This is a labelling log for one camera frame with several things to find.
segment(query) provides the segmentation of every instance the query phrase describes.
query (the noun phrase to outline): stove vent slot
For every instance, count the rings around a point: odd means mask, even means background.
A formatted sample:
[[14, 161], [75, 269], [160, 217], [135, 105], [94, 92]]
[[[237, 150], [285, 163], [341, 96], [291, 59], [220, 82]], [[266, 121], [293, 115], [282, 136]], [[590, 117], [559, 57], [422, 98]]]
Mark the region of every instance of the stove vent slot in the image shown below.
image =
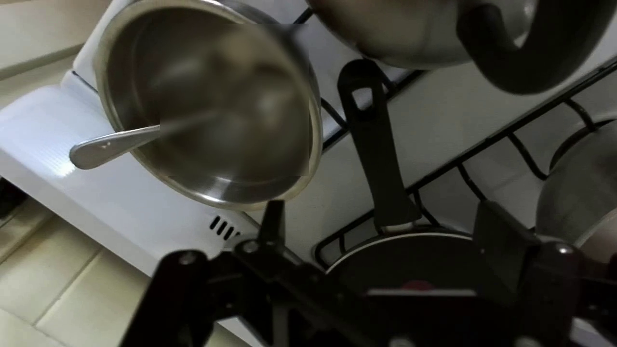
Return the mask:
[[228, 223], [228, 221], [226, 221], [224, 217], [220, 217], [220, 215], [216, 215], [216, 217], [210, 221], [210, 231], [216, 233], [218, 236], [222, 236], [224, 240], [241, 235], [231, 223]]

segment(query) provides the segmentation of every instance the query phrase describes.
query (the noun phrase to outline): black grate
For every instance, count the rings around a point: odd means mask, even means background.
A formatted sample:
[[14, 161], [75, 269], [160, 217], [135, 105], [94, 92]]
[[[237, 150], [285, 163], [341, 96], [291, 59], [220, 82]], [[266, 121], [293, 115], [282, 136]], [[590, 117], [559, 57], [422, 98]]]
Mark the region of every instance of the black grate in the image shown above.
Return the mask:
[[[596, 71], [592, 71], [590, 75], [582, 76], [580, 80], [577, 80], [575, 84], [571, 84], [569, 88], [561, 90], [559, 94], [551, 96], [550, 100], [542, 102], [540, 105], [536, 105], [534, 109], [523, 113], [517, 121], [513, 121], [511, 125], [503, 127], [501, 130], [490, 134], [488, 138], [484, 138], [482, 142], [478, 142], [476, 146], [469, 148], [467, 152], [463, 152], [461, 156], [453, 157], [451, 161], [440, 165], [438, 169], [434, 169], [432, 173], [424, 175], [422, 179], [418, 179], [416, 182], [413, 182], [411, 186], [407, 186], [407, 194], [411, 194], [416, 202], [416, 206], [422, 211], [422, 217], [432, 223], [432, 225], [440, 225], [440, 219], [424, 206], [422, 202], [422, 186], [430, 184], [432, 181], [436, 181], [438, 177], [449, 173], [449, 171], [457, 171], [465, 184], [474, 192], [474, 196], [478, 200], [486, 200], [486, 192], [482, 192], [482, 188], [472, 181], [472, 177], [469, 175], [469, 171], [465, 169], [465, 161], [474, 157], [476, 154], [484, 152], [488, 146], [499, 142], [499, 140], [509, 140], [517, 152], [521, 154], [521, 157], [524, 159], [524, 163], [528, 165], [528, 169], [540, 179], [544, 181], [548, 177], [548, 173], [544, 173], [540, 169], [540, 165], [536, 163], [534, 156], [526, 150], [524, 142], [521, 136], [517, 136], [517, 130], [521, 130], [523, 127], [526, 127], [528, 123], [536, 121], [538, 117], [546, 115], [548, 111], [551, 111], [557, 105], [569, 105], [584, 123], [584, 129], [580, 129], [578, 132], [575, 132], [571, 138], [565, 140], [565, 144], [561, 148], [557, 148], [557, 152], [553, 154], [555, 161], [569, 146], [573, 146], [577, 140], [584, 138], [584, 134], [596, 130], [598, 127], [605, 125], [607, 121], [594, 121], [590, 117], [590, 113], [573, 100], [573, 96], [577, 96], [578, 92], [586, 90], [588, 86], [592, 86], [594, 82], [602, 80], [604, 76], [607, 76], [609, 73], [617, 71], [617, 57], [609, 59], [607, 63], [604, 63], [602, 67], [598, 67]], [[401, 80], [393, 82], [393, 88], [390, 88], [390, 98], [399, 94], [407, 84], [415, 82], [416, 78], [420, 78], [424, 73], [422, 71], [413, 71], [409, 75], [405, 75]], [[334, 136], [330, 136], [326, 140], [326, 148], [330, 148], [334, 142], [337, 142], [341, 136], [347, 134], [347, 129], [341, 127]], [[343, 256], [345, 252], [349, 252], [351, 248], [347, 246], [347, 238], [349, 235], [364, 221], [368, 221], [374, 215], [374, 209], [364, 211], [363, 215], [355, 217], [353, 221], [349, 221], [345, 227], [337, 229], [336, 233], [332, 233], [330, 236], [322, 238], [316, 246], [314, 246], [314, 260], [322, 265], [328, 267], [332, 265], [339, 256]]]

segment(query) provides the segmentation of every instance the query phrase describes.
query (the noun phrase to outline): black handle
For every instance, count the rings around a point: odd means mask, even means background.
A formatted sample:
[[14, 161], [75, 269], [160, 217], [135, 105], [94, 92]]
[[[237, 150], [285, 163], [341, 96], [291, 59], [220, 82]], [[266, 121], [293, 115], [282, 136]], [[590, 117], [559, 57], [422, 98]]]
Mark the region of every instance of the black handle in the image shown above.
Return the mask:
[[166, 254], [143, 294], [121, 347], [204, 344], [212, 323], [202, 321], [208, 258], [201, 250]]
[[[382, 231], [407, 231], [420, 211], [405, 194], [382, 69], [370, 59], [351, 61], [343, 67], [337, 88], [374, 198], [374, 221]], [[361, 88], [370, 88], [372, 94], [366, 109], [353, 98]]]
[[488, 267], [517, 292], [526, 258], [540, 248], [540, 238], [499, 204], [484, 200], [476, 211], [474, 244]]
[[459, 38], [496, 86], [532, 94], [567, 78], [604, 34], [615, 0], [538, 0], [536, 19], [519, 48], [507, 34], [501, 9], [478, 3], [459, 17]]

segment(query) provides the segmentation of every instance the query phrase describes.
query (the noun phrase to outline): black pan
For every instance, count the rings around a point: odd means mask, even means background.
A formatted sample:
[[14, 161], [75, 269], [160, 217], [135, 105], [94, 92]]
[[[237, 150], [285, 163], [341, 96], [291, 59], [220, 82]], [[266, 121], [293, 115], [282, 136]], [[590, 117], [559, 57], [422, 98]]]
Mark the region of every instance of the black pan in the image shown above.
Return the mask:
[[[328, 275], [372, 296], [474, 296], [486, 290], [486, 275], [492, 273], [470, 235], [415, 227], [420, 213], [403, 188], [380, 67], [370, 59], [351, 61], [337, 88], [374, 198], [374, 221], [384, 236], [341, 256]], [[353, 96], [361, 88], [372, 96], [366, 109]]]

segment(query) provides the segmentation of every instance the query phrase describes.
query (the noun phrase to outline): kettle handle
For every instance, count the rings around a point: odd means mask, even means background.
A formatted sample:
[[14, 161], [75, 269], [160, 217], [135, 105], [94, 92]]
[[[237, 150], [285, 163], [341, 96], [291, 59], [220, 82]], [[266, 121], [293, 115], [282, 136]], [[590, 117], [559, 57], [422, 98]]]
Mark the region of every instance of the kettle handle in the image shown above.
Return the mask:
[[538, 0], [536, 19], [519, 48], [496, 3], [465, 9], [457, 32], [490, 82], [513, 94], [548, 90], [594, 49], [617, 0]]

